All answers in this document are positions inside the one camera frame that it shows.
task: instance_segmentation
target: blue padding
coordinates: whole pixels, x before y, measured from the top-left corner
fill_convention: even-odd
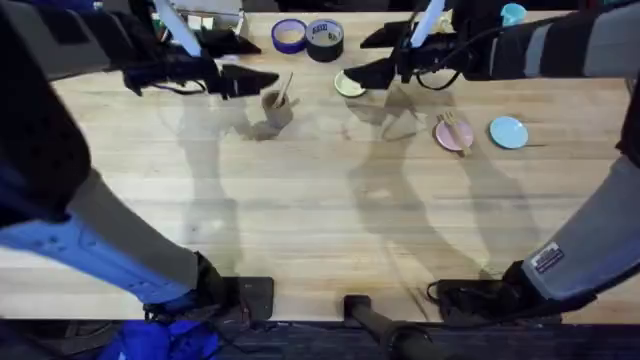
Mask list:
[[[144,304],[171,301],[190,290],[111,247],[76,217],[59,225],[32,221],[2,229],[0,245],[55,259],[131,292]]]

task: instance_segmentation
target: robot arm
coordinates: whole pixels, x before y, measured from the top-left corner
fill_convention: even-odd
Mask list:
[[[443,68],[471,81],[635,78],[640,72],[636,31],[640,2],[506,28],[500,19],[506,2],[483,2],[481,9],[470,9],[472,3],[460,2],[454,8],[456,34],[433,35],[419,48],[408,46],[405,34],[404,39],[386,42],[399,44],[389,58],[345,74],[364,87],[387,88],[396,74],[408,82],[414,75]],[[434,283],[429,295],[445,322],[465,326],[577,310],[636,274],[640,270],[639,138],[636,87],[618,144],[624,156],[605,182],[545,245],[515,262],[501,280]]]
[[[200,79],[209,93],[226,98],[259,93],[277,75],[238,66],[218,72],[206,53],[195,58],[167,48],[124,13],[0,0],[0,33],[7,50],[0,67],[0,245],[118,286],[165,319],[203,308],[204,317],[229,313],[239,304],[237,283],[252,281],[263,292],[252,315],[268,318],[273,280],[225,281],[203,256],[175,245],[129,210],[92,169],[84,137],[48,82],[118,69],[134,91]]]

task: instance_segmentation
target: black duct tape roll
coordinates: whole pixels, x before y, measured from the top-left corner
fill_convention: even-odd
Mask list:
[[[305,33],[307,54],[318,62],[330,62],[342,55],[344,30],[338,22],[328,19],[315,20]]]

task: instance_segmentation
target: wooden stick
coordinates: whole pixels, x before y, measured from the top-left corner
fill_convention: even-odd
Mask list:
[[[460,133],[460,129],[458,128],[459,123],[455,116],[453,116],[451,112],[446,112],[441,118],[453,132],[453,138],[456,143],[458,143],[458,146],[462,148],[462,156],[465,157],[471,155],[471,149],[467,146],[467,143],[464,141],[464,136]]]
[[[293,78],[293,73],[289,73],[289,78],[287,81],[282,83],[282,87],[280,88],[280,92],[278,93],[278,98],[273,103],[273,108],[279,108],[282,106],[282,101],[284,100],[284,95],[287,93],[287,89],[289,88],[289,84],[291,84],[291,79]]]

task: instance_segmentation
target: roll of tape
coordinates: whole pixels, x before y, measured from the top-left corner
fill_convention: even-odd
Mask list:
[[[276,50],[284,54],[295,54],[304,50],[307,25],[298,19],[278,21],[271,28],[271,40]]]
[[[344,30],[338,22],[321,19],[315,20],[305,33],[307,38],[307,54],[319,62],[329,62],[342,55],[344,49]]]

